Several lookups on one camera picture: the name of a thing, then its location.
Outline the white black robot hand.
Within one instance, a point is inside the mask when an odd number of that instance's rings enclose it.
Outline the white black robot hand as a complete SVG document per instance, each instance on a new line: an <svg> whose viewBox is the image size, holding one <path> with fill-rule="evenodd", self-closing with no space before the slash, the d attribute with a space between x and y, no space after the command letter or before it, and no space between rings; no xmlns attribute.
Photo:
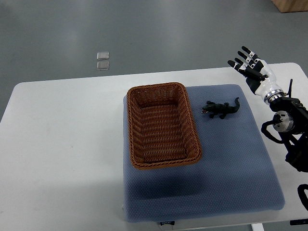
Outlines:
<svg viewBox="0 0 308 231"><path fill-rule="evenodd" d="M242 46L238 51L240 58L229 60L228 64L245 77L250 90L270 104L275 98L284 96L284 92L276 83L276 76L270 66L249 48Z"/></svg>

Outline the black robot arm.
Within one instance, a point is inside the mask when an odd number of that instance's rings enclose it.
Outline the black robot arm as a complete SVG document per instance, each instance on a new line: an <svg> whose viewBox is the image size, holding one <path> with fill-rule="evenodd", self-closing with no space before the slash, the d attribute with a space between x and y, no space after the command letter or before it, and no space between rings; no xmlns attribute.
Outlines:
<svg viewBox="0 0 308 231"><path fill-rule="evenodd" d="M287 93L272 91L265 98L275 113L262 124L261 132L275 143L283 144L288 153L285 161L299 172L308 171L308 111L301 101L291 97L290 80Z"/></svg>

